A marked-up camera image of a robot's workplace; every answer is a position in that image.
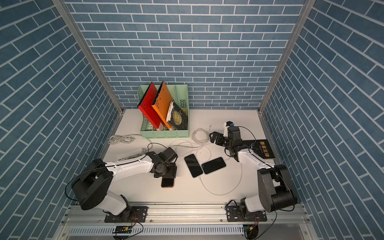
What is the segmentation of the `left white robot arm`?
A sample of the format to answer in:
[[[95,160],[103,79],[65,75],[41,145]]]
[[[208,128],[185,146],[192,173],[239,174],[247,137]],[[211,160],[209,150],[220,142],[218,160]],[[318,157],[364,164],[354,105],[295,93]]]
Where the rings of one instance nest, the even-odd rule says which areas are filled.
[[[155,178],[174,179],[177,158],[178,155],[172,148],[166,148],[158,154],[146,152],[117,162],[96,159],[74,178],[71,188],[82,210],[98,208],[126,222],[133,217],[133,208],[125,196],[111,192],[110,185],[143,173],[152,173]]]

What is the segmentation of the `black phone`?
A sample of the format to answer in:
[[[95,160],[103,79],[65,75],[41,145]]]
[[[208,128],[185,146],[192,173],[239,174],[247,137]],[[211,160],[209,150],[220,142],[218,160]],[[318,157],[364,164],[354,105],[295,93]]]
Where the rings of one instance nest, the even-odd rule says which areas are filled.
[[[199,161],[194,154],[186,156],[184,160],[193,178],[199,177],[204,173],[201,165],[199,164]]]

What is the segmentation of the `phone with orange case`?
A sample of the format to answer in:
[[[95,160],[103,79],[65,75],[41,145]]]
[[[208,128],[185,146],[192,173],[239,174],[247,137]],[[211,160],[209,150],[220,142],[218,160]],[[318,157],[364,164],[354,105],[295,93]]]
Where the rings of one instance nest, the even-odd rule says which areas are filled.
[[[162,178],[161,187],[162,188],[173,188],[175,184],[175,179],[172,178]]]

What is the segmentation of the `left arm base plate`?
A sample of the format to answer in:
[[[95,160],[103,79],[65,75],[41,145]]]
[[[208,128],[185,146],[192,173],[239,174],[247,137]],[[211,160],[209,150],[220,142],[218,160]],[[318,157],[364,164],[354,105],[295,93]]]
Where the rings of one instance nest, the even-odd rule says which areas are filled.
[[[105,217],[105,223],[144,223],[146,221],[147,206],[127,207],[119,215],[115,216],[109,212]]]

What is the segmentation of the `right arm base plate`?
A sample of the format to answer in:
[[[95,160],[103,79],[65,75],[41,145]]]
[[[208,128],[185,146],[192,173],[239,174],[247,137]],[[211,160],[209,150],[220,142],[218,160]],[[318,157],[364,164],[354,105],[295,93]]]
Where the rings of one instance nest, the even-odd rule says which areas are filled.
[[[245,214],[241,213],[241,210],[235,205],[229,205],[225,207],[226,217],[228,222],[266,222],[267,215],[263,211],[252,212]]]

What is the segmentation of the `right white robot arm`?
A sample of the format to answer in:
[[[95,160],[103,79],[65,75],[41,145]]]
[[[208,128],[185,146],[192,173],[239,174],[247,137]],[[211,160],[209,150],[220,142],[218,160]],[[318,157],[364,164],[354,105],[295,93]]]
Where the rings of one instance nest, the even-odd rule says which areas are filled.
[[[242,215],[259,211],[286,212],[288,207],[294,207],[298,203],[288,168],[267,163],[253,151],[252,144],[241,139],[239,126],[226,126],[224,134],[212,132],[209,138],[211,143],[224,147],[229,151],[230,157],[257,175],[258,193],[241,199]]]

